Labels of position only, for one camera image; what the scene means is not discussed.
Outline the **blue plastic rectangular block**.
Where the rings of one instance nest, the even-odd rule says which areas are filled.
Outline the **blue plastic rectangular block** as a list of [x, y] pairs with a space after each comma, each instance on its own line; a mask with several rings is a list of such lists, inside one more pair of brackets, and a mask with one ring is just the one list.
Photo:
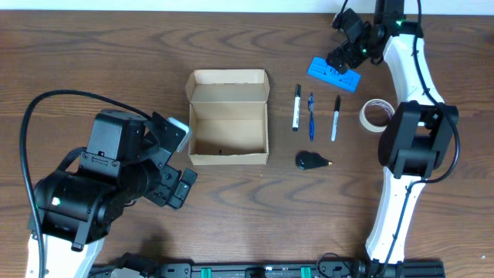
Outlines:
[[320, 57], [313, 58], [307, 73], [318, 80], [322, 80], [325, 83], [337, 86], [351, 93], [356, 91], [360, 82], [360, 74], [352, 70], [341, 74], [333, 67], [328, 66], [326, 60]]

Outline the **cardboard box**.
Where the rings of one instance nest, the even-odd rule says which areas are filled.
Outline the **cardboard box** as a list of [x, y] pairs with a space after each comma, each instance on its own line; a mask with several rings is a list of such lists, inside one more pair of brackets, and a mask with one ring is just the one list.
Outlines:
[[269, 91], [263, 69], [195, 70], [185, 85], [192, 164], [266, 164]]

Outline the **white masking tape roll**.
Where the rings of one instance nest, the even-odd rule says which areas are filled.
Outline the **white masking tape roll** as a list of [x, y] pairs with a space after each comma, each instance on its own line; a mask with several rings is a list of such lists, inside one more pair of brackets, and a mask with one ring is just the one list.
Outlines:
[[373, 133], [382, 133], [382, 132], [384, 132], [385, 129], [387, 128], [387, 125], [377, 126], [377, 125], [372, 124], [367, 119], [366, 109], [368, 107], [380, 107], [380, 108], [382, 108], [387, 113], [388, 120], [391, 120], [392, 117], [394, 116], [394, 113], [395, 113], [394, 108], [386, 100], [382, 100], [382, 99], [371, 99], [371, 100], [367, 101], [362, 106], [362, 108], [360, 109], [359, 120], [360, 120], [360, 124], [365, 129], [367, 129], [368, 131], [373, 132]]

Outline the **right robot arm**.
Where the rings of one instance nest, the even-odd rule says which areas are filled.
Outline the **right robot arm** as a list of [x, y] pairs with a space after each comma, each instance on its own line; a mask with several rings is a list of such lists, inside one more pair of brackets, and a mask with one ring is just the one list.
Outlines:
[[373, 22], [344, 6], [333, 28], [346, 40], [326, 58], [338, 73], [366, 60], [386, 63], [398, 106], [378, 144], [384, 183], [374, 227], [365, 248], [385, 270], [404, 262], [404, 245], [414, 207], [427, 184], [446, 179], [458, 163], [458, 108], [445, 103], [425, 58], [421, 20], [408, 21], [403, 1], [378, 1]]

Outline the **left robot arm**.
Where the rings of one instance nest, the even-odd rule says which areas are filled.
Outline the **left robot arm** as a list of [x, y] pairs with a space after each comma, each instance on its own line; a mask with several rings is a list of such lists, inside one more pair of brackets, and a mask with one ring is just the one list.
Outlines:
[[168, 162], [191, 134], [158, 113], [98, 113], [87, 147], [71, 150], [33, 189], [26, 275], [88, 276], [112, 223], [139, 198], [181, 208], [197, 175]]

